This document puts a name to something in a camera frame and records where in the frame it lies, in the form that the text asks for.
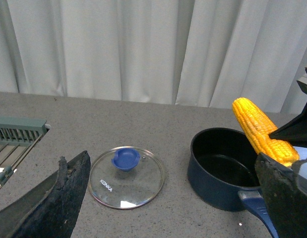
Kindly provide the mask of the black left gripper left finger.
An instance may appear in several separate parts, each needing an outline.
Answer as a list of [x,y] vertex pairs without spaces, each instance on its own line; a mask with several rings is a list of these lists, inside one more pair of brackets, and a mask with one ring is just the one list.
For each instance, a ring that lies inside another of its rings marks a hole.
[[0,238],[69,238],[79,216],[90,175],[83,151],[59,160],[56,172],[0,211]]

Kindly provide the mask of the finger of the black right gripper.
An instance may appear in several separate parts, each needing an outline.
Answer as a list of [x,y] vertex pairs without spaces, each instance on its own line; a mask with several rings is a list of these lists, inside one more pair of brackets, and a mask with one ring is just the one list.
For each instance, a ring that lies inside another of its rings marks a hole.
[[270,133],[269,138],[288,141],[293,146],[307,148],[307,103],[297,117]]

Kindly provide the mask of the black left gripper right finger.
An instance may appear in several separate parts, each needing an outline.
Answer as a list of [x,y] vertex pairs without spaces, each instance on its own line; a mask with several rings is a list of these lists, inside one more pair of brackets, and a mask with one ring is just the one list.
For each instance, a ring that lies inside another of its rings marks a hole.
[[264,153],[255,171],[268,215],[280,238],[307,238],[307,178],[299,174],[307,159],[285,167]]

